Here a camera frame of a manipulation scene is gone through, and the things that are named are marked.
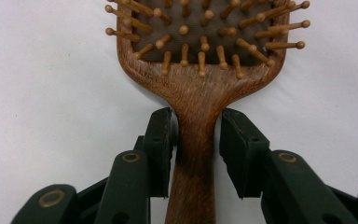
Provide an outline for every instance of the hairbrush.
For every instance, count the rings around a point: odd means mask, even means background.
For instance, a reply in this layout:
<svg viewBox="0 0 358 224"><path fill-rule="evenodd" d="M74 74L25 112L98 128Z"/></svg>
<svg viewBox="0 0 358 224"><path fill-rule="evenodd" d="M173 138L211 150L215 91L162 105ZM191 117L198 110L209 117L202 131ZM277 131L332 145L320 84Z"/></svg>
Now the hairbrush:
<svg viewBox="0 0 358 224"><path fill-rule="evenodd" d="M282 69L289 14L309 1L108 0L117 9L120 64L135 82L169 102L179 143L166 223L215 223L213 130L221 111L270 83Z"/></svg>

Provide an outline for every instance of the wooden bristle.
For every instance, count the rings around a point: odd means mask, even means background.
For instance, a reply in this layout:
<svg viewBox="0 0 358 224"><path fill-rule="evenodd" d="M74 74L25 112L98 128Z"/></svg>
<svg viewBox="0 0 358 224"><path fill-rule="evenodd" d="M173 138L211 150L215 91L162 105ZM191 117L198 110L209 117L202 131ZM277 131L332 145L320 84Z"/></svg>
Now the wooden bristle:
<svg viewBox="0 0 358 224"><path fill-rule="evenodd" d="M172 7L172 0L164 0L164 3L166 8Z"/></svg>
<svg viewBox="0 0 358 224"><path fill-rule="evenodd" d="M182 61L180 62L180 64L183 67L188 66L187 56L188 56L188 44L183 44L182 45Z"/></svg>
<svg viewBox="0 0 358 224"><path fill-rule="evenodd" d="M297 43L275 43L268 42L265 46L266 49L303 49L305 48L305 43L303 41L298 41Z"/></svg>
<svg viewBox="0 0 358 224"><path fill-rule="evenodd" d="M246 19L243 21L240 21L238 23L238 27L240 27L241 29L250 26L252 24L258 23L258 22L262 22L266 19L266 17L264 16L263 13L258 13L255 17L250 18L250 19Z"/></svg>
<svg viewBox="0 0 358 224"><path fill-rule="evenodd" d="M291 1L285 6L275 7L271 10L263 12L262 14L266 17L266 19L273 18L275 15L280 14L281 12L285 11L286 9L291 9L296 6L296 2Z"/></svg>
<svg viewBox="0 0 358 224"><path fill-rule="evenodd" d="M257 58L258 60L260 60L261 62L265 63L266 66L271 67L272 65L275 64L275 62L271 59L269 59L268 57L266 57L263 53L261 53L260 51L257 50L256 47L252 48L250 50L252 56L254 56L255 58Z"/></svg>
<svg viewBox="0 0 358 224"><path fill-rule="evenodd" d="M209 21L213 18L214 14L211 10L206 10L204 13L204 17L201 20L201 25L206 26L208 25Z"/></svg>
<svg viewBox="0 0 358 224"><path fill-rule="evenodd" d="M286 24L286 25L279 25L279 26L270 26L269 30L281 30L281 29L288 29L294 30L298 28L308 28L310 27L310 21L302 21L298 23Z"/></svg>
<svg viewBox="0 0 358 224"><path fill-rule="evenodd" d="M241 10L246 11L256 3L257 3L256 0L246 0L244 3L242 3Z"/></svg>
<svg viewBox="0 0 358 224"><path fill-rule="evenodd" d="M170 35L165 35L163 36L160 40L156 41L156 47L158 49L162 49L164 48L164 46L170 42L172 39L172 37Z"/></svg>
<svg viewBox="0 0 358 224"><path fill-rule="evenodd" d="M247 49L252 56L257 58L258 60L265 63L268 67L271 67L274 65L274 61L267 58L263 53L257 50L257 47L255 45L251 45L248 42L246 42L244 39L238 38L236 41L237 46Z"/></svg>
<svg viewBox="0 0 358 224"><path fill-rule="evenodd" d="M187 35L188 34L188 26L186 25L182 25L181 27L179 27L179 34L181 35Z"/></svg>
<svg viewBox="0 0 358 224"><path fill-rule="evenodd" d="M165 51L164 53L164 63L162 65L162 75L167 76L170 72L170 64L171 64L172 54L170 51Z"/></svg>
<svg viewBox="0 0 358 224"><path fill-rule="evenodd" d="M257 2L258 2L258 4L263 4L266 2L273 3L273 2L275 2L275 0L257 0Z"/></svg>
<svg viewBox="0 0 358 224"><path fill-rule="evenodd" d="M153 32L153 27L149 24L145 24L145 23L142 23L140 21L138 21L137 19L127 15L127 14L124 14L118 10L115 10L114 8L112 8L111 6L107 5L105 7L105 10L109 13L113 13L115 15L117 15L119 18L121 18L123 20L123 23L127 26L134 26L140 30L143 30L145 32L148 32L149 34Z"/></svg>
<svg viewBox="0 0 358 224"><path fill-rule="evenodd" d="M208 39L206 37L206 35L203 35L201 38L200 38L200 42L201 42L201 50L206 52L209 50L209 44L208 44Z"/></svg>
<svg viewBox="0 0 358 224"><path fill-rule="evenodd" d="M171 18L162 12L161 8L156 7L154 9L154 16L160 18L166 25L171 24L172 20Z"/></svg>
<svg viewBox="0 0 358 224"><path fill-rule="evenodd" d="M116 35L124 39L128 39L133 42L139 42L141 40L141 37L139 35L133 35L133 34L127 34L121 31L115 31L112 28L106 28L106 34L107 35Z"/></svg>
<svg viewBox="0 0 358 224"><path fill-rule="evenodd" d="M139 52L135 52L134 56L136 59L140 60L142 56L144 56L147 52L153 50L154 46L152 44L146 45L144 48L139 50Z"/></svg>
<svg viewBox="0 0 358 224"><path fill-rule="evenodd" d="M295 7L292 7L292 8L290 8L290 9L286 9L286 10L284 10L284 11L281 11L280 13L277 13L277 14L273 15L272 17L270 17L270 19L271 19L271 18L275 18L275 17L279 17L279 16L284 15L284 14L288 14L288 13L294 12L294 11L299 10L299 9L301 9L301 8L302 8L302 9L306 9L306 8L308 8L309 6L310 6L310 2L309 2L309 1L305 1L305 2L299 4L299 5L295 6Z"/></svg>
<svg viewBox="0 0 358 224"><path fill-rule="evenodd" d="M211 6L211 0L202 0L202 7L208 9Z"/></svg>
<svg viewBox="0 0 358 224"><path fill-rule="evenodd" d="M237 29L235 29L235 27L222 27L219 29L219 34L235 36L237 34Z"/></svg>
<svg viewBox="0 0 358 224"><path fill-rule="evenodd" d="M145 14L148 17L153 17L153 9L150 7L147 7L143 4L140 4L133 0L121 0L124 5L131 5L134 8L137 8L141 13Z"/></svg>
<svg viewBox="0 0 358 224"><path fill-rule="evenodd" d="M275 36L288 35L288 34L289 34L289 30L287 29L260 31L255 33L255 38L275 37Z"/></svg>
<svg viewBox="0 0 358 224"><path fill-rule="evenodd" d="M217 51L217 57L219 58L219 67L223 70L226 70L228 68L228 64L226 63L225 58L225 48L223 46L218 46L216 48Z"/></svg>
<svg viewBox="0 0 358 224"><path fill-rule="evenodd" d="M231 11L241 4L240 0L231 0L230 4L220 13L220 17L225 19L231 13Z"/></svg>
<svg viewBox="0 0 358 224"><path fill-rule="evenodd" d="M241 71L240 57L238 56L238 54L234 54L231 59L234 64L235 71L237 72L237 79L242 79L244 77L244 74Z"/></svg>
<svg viewBox="0 0 358 224"><path fill-rule="evenodd" d="M199 71L200 77L205 77L205 53L199 52Z"/></svg>
<svg viewBox="0 0 358 224"><path fill-rule="evenodd" d="M115 2L117 4L120 4L124 7L129 8L131 11L134 11L136 13L140 13L141 11L137 7L133 7L131 4L125 4L122 0L109 0L108 2Z"/></svg>
<svg viewBox="0 0 358 224"><path fill-rule="evenodd" d="M242 38L238 38L237 41L235 42L235 44L238 47L241 47L243 49L248 49L250 51L251 47L254 45L249 44L248 42L246 42L246 40L242 39Z"/></svg>
<svg viewBox="0 0 358 224"><path fill-rule="evenodd" d="M191 14L190 5L188 4L189 0L180 0L180 5L182 6L182 15L188 17Z"/></svg>

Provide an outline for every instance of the hairbrush head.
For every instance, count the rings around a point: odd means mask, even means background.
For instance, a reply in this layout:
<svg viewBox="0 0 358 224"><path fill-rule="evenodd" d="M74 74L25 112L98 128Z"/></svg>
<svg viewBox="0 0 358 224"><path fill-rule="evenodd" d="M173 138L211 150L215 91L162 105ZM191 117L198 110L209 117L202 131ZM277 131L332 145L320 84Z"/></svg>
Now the hairbrush head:
<svg viewBox="0 0 358 224"><path fill-rule="evenodd" d="M182 66L230 66L237 71L236 77L243 77L238 65L281 64L277 61L284 59L284 52L274 59L274 50L305 46L304 42L286 43L289 30L310 26L309 21L288 24L288 14L307 8L308 1L300 5L288 0L110 1L118 4L118 10L111 6L105 9L118 16L117 28L121 31L109 28L106 33L130 40L131 50L123 53L132 55L126 58ZM199 52L204 52L204 61L200 62ZM236 62L232 60L234 55L238 56Z"/></svg>

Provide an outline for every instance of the white surface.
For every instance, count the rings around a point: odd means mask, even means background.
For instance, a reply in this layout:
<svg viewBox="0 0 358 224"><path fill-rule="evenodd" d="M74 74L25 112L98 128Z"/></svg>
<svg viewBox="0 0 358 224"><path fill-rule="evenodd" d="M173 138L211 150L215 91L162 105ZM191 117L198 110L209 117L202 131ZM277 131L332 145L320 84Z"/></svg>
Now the white surface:
<svg viewBox="0 0 358 224"><path fill-rule="evenodd" d="M117 61L116 20L104 1L0 0L0 223L45 186L85 189L132 149L150 114L167 106L139 88ZM358 194L358 2L311 1L292 21L280 75L231 105L271 149L301 155L328 185ZM162 223L167 200L153 199ZM216 156L218 223L263 223L260 201L239 200Z"/></svg>

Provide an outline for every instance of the bolt hole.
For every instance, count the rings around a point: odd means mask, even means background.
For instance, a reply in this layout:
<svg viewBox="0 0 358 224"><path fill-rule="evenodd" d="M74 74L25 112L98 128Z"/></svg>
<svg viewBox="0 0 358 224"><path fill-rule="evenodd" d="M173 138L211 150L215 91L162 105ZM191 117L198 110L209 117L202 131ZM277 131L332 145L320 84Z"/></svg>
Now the bolt hole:
<svg viewBox="0 0 358 224"><path fill-rule="evenodd" d="M129 153L123 156L123 160L126 162L134 162L138 161L140 159L140 156L135 153Z"/></svg>
<svg viewBox="0 0 358 224"><path fill-rule="evenodd" d="M286 162L295 162L295 161L297 161L297 158L295 156L293 156L292 154L289 154L289 153L282 152L278 156L282 161L286 161Z"/></svg>
<svg viewBox="0 0 358 224"><path fill-rule="evenodd" d="M322 219L327 224L342 224L341 219L333 214L324 214L322 215Z"/></svg>
<svg viewBox="0 0 358 224"><path fill-rule="evenodd" d="M130 220L130 217L127 213L116 213L113 217L112 217L112 224L126 224L128 223Z"/></svg>
<svg viewBox="0 0 358 224"><path fill-rule="evenodd" d="M65 198L65 192L62 189L55 189L42 195L38 203L41 207L51 207L60 203Z"/></svg>

